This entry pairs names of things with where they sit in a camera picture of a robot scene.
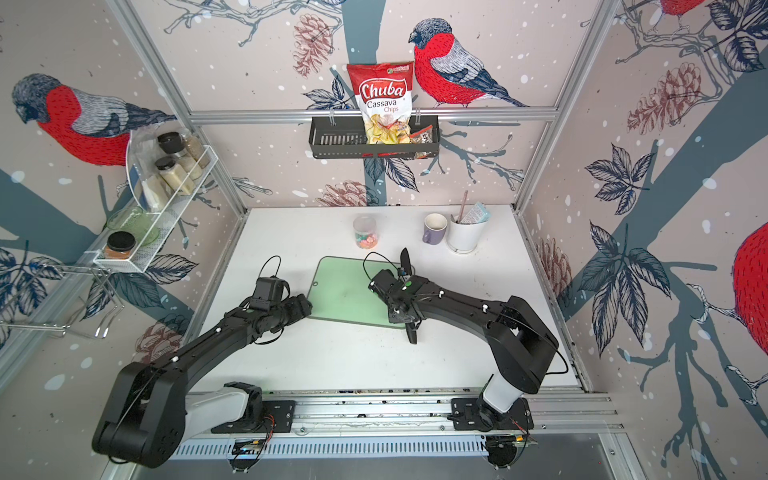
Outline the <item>green cutting board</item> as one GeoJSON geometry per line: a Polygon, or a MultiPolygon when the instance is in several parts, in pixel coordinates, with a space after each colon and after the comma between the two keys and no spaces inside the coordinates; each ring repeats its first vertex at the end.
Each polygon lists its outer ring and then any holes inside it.
{"type": "Polygon", "coordinates": [[[367,273],[362,259],[326,256],[317,266],[308,300],[312,304],[312,317],[319,320],[403,329],[401,324],[388,320],[385,303],[369,289],[369,275],[381,270],[395,272],[395,268],[380,261],[368,261],[367,273]]]}

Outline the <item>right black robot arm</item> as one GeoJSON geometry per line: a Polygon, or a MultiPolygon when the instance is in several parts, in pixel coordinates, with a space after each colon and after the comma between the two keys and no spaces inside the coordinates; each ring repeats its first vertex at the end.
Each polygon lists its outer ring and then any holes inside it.
{"type": "Polygon", "coordinates": [[[536,394],[548,374],[559,342],[521,297],[492,301],[447,290],[429,279],[379,271],[368,289],[387,308],[391,324],[405,326],[410,344],[418,342],[425,320],[437,320],[483,339],[498,372],[491,376],[477,403],[476,418],[491,429],[525,394],[536,394]]]}

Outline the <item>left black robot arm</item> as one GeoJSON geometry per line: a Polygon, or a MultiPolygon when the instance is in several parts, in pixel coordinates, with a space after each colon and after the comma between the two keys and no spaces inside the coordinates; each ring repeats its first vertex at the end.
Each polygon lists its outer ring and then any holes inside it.
{"type": "Polygon", "coordinates": [[[93,451],[145,467],[162,465],[182,443],[185,399],[191,388],[265,332],[279,331],[311,312],[312,304],[303,294],[266,309],[245,300],[178,351],[149,364],[128,364],[118,373],[97,423],[93,451]]]}

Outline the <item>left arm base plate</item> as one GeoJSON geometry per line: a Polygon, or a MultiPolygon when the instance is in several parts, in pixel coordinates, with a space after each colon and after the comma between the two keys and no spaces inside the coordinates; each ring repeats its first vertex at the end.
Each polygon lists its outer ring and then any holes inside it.
{"type": "Polygon", "coordinates": [[[292,400],[262,401],[256,413],[249,407],[239,419],[211,429],[213,434],[289,433],[292,430],[297,403],[292,400]]]}

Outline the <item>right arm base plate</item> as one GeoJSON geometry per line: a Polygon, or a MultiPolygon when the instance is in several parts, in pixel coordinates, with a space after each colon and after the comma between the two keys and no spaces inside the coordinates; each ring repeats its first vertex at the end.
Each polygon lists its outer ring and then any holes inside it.
{"type": "Polygon", "coordinates": [[[504,413],[496,411],[480,397],[453,398],[447,419],[456,431],[529,431],[534,427],[529,403],[524,397],[518,398],[504,413]]]}

